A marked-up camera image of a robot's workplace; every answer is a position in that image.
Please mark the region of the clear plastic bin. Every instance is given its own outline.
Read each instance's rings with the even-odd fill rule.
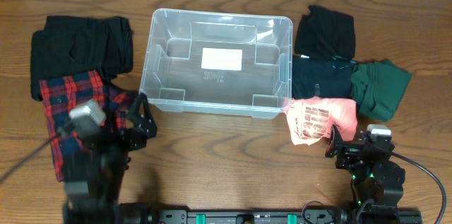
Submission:
[[[292,95],[292,21],[161,8],[140,91],[160,110],[272,119]]]

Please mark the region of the pink shirt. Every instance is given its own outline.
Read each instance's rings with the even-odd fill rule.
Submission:
[[[354,100],[319,97],[292,100],[285,114],[294,145],[311,145],[322,137],[329,138],[333,124],[338,127],[344,141],[355,137],[358,122]]]

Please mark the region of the clothing pile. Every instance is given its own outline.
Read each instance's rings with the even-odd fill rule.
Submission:
[[[126,128],[126,113],[134,92],[110,83],[133,68],[132,31],[129,20],[48,16],[44,30],[32,36],[31,96],[42,101],[56,179],[64,179],[64,158],[88,151],[76,135],[56,137],[76,105],[94,99],[107,111],[118,131]]]
[[[302,16],[292,62],[292,103],[287,123],[294,144],[329,137],[336,125],[344,141],[355,137],[357,114],[392,119],[411,73],[391,61],[358,64],[354,18],[320,6]]]

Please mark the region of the plaid fabric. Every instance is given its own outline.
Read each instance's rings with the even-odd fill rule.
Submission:
[[[40,81],[43,97],[47,129],[50,137],[57,134],[57,129],[69,120],[69,111],[76,105],[94,99],[102,109],[111,111],[112,121],[116,122],[119,131],[126,128],[125,109],[136,97],[135,93],[121,91],[106,86],[96,71],[80,73]],[[63,159],[77,151],[89,151],[82,146],[76,135],[68,138],[55,138],[51,142],[56,179],[64,179],[61,172]]]

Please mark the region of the wooden table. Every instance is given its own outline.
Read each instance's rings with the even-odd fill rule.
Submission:
[[[357,61],[391,59],[414,73],[395,117],[395,151],[422,163],[452,191],[452,0],[0,0],[0,173],[48,137],[42,103],[30,97],[30,42],[47,15],[124,16],[135,34],[131,73],[114,80],[137,90],[157,8],[287,16],[294,33],[307,6],[355,17]],[[120,202],[149,201],[192,209],[298,208],[351,199],[350,175],[324,158],[326,142],[292,145],[284,115],[273,120],[152,109],[159,127],[148,147],[131,153]],[[367,124],[368,119],[360,119]],[[407,163],[399,206],[418,207],[433,223],[441,195]],[[1,223],[61,223],[63,184],[50,149],[0,187]],[[443,223],[452,223],[448,207]]]

